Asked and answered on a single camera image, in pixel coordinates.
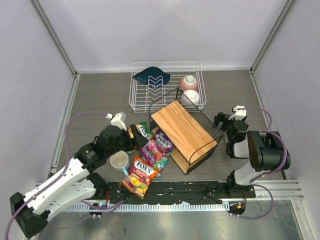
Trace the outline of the purple berries candy bag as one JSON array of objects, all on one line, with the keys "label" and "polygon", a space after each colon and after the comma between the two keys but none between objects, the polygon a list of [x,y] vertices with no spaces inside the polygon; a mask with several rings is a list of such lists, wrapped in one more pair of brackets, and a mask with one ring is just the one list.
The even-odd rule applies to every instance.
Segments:
[{"label": "purple berries candy bag", "polygon": [[142,147],[141,152],[148,164],[154,166],[174,147],[168,136],[161,129],[157,129],[151,139]]}]

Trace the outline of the orange fruits candy bag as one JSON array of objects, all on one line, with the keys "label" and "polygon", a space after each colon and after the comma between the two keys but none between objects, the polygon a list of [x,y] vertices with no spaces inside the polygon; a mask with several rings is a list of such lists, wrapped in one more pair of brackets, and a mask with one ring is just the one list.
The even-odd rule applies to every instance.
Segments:
[{"label": "orange fruits candy bag", "polygon": [[129,168],[128,176],[125,176],[120,184],[143,200],[157,174],[158,171],[149,166],[142,157],[135,156]]}]

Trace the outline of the green candy bag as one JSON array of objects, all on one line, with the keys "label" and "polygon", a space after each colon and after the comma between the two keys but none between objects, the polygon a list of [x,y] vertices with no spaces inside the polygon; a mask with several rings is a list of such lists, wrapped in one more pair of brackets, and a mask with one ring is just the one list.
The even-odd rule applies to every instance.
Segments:
[{"label": "green candy bag", "polygon": [[140,122],[135,125],[138,132],[146,139],[150,140],[153,136],[153,133],[148,129],[146,122]]}]

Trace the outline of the wooden two-tier wire shelf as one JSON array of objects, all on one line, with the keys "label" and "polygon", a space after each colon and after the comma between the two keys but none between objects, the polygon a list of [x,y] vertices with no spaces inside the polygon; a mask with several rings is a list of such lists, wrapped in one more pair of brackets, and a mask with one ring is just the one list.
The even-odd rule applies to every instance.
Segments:
[{"label": "wooden two-tier wire shelf", "polygon": [[185,174],[208,160],[223,138],[222,132],[179,88],[157,97],[148,106],[149,128],[158,128],[171,140],[171,158]]}]

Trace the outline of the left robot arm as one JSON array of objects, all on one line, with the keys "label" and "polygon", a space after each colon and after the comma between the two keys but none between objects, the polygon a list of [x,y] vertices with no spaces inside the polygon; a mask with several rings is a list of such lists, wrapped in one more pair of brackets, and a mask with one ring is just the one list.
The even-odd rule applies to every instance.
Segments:
[{"label": "left robot arm", "polygon": [[112,155],[139,150],[147,142],[134,124],[128,130],[108,125],[47,181],[25,194],[14,193],[9,199],[12,220],[26,238],[31,238],[64,208],[85,199],[103,197],[108,184],[95,170]]}]

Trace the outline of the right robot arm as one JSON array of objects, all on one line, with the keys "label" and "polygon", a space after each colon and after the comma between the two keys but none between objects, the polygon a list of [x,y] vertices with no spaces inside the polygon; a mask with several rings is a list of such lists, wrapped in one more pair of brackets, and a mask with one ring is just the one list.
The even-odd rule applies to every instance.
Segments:
[{"label": "right robot arm", "polygon": [[248,159],[243,167],[234,170],[227,177],[225,189],[228,193],[248,193],[251,185],[259,178],[286,170],[291,157],[283,145],[278,132],[260,133],[248,130],[245,110],[214,116],[214,126],[222,124],[220,130],[226,133],[226,154],[231,159]]}]

